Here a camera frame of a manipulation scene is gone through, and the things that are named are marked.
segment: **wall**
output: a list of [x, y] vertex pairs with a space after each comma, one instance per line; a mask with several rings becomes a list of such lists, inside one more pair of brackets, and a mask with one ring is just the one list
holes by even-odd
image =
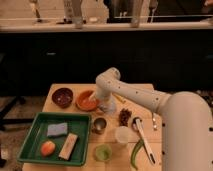
[[[63, 0], [38, 0], [40, 14], [42, 18], [64, 18]], [[108, 10], [101, 0], [83, 0], [83, 17], [89, 20], [90, 17], [97, 16], [99, 22], [106, 22]], [[28, 0], [0, 0], [1, 19], [34, 19]]]
[[159, 90], [212, 89], [210, 35], [213, 30], [0, 34], [0, 52], [7, 78], [23, 94], [45, 94], [56, 82], [94, 83], [111, 66], [122, 81]]

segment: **wooden table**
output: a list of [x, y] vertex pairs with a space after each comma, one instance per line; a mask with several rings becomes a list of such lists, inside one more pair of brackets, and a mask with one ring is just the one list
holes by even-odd
[[[153, 89], [151, 84], [134, 84], [135, 86]], [[61, 109], [56, 106], [52, 100], [52, 94], [55, 90], [61, 87], [67, 87], [73, 90], [74, 98], [72, 105], [66, 109]], [[76, 96], [84, 90], [94, 90], [95, 84], [53, 84], [48, 93], [45, 105], [43, 107], [43, 112], [66, 112], [66, 113], [86, 113], [80, 111], [75, 105]], [[61, 165], [46, 165], [46, 164], [33, 164], [33, 163], [24, 163], [23, 171], [133, 171], [135, 170], [131, 167], [130, 164], [130, 155], [135, 143], [139, 139], [139, 134], [135, 131], [132, 131], [131, 142], [127, 146], [123, 147], [119, 145], [115, 138], [114, 132], [115, 128], [119, 126], [118, 116], [122, 108], [126, 108], [132, 111], [132, 117], [129, 120], [129, 127], [131, 128], [132, 118], [135, 116], [140, 116], [143, 119], [143, 127], [145, 135], [150, 143], [150, 146], [153, 150], [153, 153], [156, 157], [156, 164], [151, 165], [144, 148], [142, 148], [136, 157], [136, 165], [139, 167], [139, 171], [161, 171], [161, 117], [156, 116], [158, 130], [153, 130], [151, 112], [127, 99], [123, 104], [119, 100], [116, 101], [117, 110], [113, 114], [103, 114], [101, 112], [89, 112], [92, 116], [92, 119], [96, 117], [105, 117], [107, 120], [107, 128], [105, 133], [102, 135], [95, 134], [91, 132], [89, 138], [87, 159], [85, 165], [82, 167], [67, 167]], [[94, 149], [96, 146], [107, 143], [111, 146], [113, 150], [112, 157], [108, 162], [99, 162], [94, 159]]]

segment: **metal cup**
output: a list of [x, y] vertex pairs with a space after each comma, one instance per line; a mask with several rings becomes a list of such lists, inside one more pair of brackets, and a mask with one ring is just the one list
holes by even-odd
[[107, 126], [107, 122], [104, 118], [96, 118], [93, 122], [92, 132], [96, 134], [103, 134], [106, 126]]

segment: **wooden block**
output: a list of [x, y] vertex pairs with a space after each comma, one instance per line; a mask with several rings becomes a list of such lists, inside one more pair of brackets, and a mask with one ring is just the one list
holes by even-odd
[[69, 133], [69, 135], [67, 136], [67, 139], [65, 140], [63, 148], [61, 149], [61, 152], [59, 153], [60, 158], [69, 160], [77, 138], [78, 138], [77, 135]]

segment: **plastic cup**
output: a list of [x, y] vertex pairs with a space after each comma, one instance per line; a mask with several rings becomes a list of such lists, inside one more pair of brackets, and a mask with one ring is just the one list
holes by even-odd
[[115, 130], [115, 139], [121, 145], [127, 145], [131, 138], [131, 131], [126, 126], [119, 126]]
[[96, 147], [95, 156], [98, 161], [107, 162], [112, 156], [112, 149], [107, 144], [102, 144]]

